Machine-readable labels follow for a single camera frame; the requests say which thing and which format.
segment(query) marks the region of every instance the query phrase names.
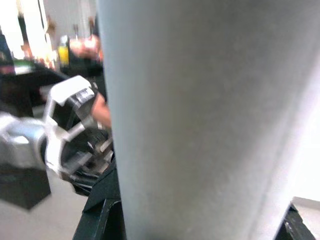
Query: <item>white surface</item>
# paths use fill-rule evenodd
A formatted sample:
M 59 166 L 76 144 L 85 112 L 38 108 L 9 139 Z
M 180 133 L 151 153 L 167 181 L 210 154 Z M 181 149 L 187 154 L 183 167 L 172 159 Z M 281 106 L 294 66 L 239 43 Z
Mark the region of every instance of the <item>white surface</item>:
M 1 240 L 71 240 L 87 198 L 49 173 L 52 194 L 26 211 L 0 200 Z
M 297 153 L 300 169 L 295 185 L 296 197 L 320 202 L 320 59 L 313 68 L 305 94 L 305 123 Z
M 320 3 L 98 9 L 128 238 L 272 239 L 293 196 Z

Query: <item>person's hand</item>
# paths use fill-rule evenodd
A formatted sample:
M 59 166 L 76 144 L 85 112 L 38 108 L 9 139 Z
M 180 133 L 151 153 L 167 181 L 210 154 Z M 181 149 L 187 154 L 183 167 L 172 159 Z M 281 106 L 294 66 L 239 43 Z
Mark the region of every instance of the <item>person's hand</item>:
M 98 56 L 97 42 L 91 39 L 70 39 L 70 49 L 79 58 L 96 59 Z

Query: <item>black box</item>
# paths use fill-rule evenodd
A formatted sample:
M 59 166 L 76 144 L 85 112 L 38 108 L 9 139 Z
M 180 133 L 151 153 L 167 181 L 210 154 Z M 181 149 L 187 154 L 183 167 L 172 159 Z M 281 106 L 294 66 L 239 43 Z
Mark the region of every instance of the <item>black box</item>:
M 0 165 L 0 199 L 30 210 L 50 193 L 45 169 Z

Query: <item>gray floor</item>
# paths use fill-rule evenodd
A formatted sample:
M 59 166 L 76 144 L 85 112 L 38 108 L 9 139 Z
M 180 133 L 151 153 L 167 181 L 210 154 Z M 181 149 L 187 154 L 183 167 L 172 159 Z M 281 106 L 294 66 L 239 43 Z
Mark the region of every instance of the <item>gray floor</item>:
M 0 200 L 1 240 L 71 240 L 87 201 L 49 172 L 52 194 L 31 211 Z

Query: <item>gray cylindrical object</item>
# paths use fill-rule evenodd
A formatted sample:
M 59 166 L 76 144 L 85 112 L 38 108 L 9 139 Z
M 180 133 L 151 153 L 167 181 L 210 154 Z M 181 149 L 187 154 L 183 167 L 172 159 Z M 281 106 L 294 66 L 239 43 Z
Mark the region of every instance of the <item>gray cylindrical object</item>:
M 316 0 L 100 0 L 129 240 L 270 240 L 290 202 Z

